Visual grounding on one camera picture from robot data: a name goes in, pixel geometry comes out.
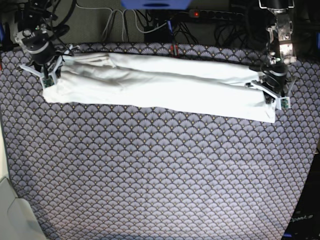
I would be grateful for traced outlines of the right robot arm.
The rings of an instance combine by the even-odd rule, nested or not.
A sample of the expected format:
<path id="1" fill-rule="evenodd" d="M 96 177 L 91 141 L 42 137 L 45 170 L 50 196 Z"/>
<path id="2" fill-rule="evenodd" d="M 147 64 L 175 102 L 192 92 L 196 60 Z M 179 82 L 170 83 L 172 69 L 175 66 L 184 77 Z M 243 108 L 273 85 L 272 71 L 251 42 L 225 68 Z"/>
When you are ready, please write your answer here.
<path id="1" fill-rule="evenodd" d="M 46 81 L 51 80 L 50 74 L 55 72 L 52 64 L 57 64 L 64 55 L 56 50 L 54 41 L 58 41 L 69 54 L 73 54 L 61 37 L 70 30 L 67 22 L 77 2 L 71 2 L 66 16 L 55 25 L 54 21 L 58 19 L 56 10 L 60 3 L 59 0 L 29 0 L 24 10 L 19 13 L 17 31 L 13 35 L 15 42 L 31 57 L 30 65 L 41 70 Z"/>

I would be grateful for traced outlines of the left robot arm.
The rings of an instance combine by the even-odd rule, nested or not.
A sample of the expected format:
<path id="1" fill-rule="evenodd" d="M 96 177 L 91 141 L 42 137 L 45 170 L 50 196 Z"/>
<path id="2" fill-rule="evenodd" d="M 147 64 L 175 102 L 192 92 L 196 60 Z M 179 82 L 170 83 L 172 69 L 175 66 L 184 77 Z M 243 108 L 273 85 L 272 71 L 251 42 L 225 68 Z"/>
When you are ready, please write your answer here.
<path id="1" fill-rule="evenodd" d="M 266 44 L 267 57 L 260 66 L 263 76 L 257 88 L 269 95 L 267 100 L 275 103 L 278 110 L 289 109 L 291 103 L 285 86 L 288 83 L 289 65 L 297 61 L 292 42 L 293 24 L 289 9 L 295 7 L 295 2 L 260 0 L 259 7 L 274 15 L 274 23 L 266 28 L 269 34 Z"/>

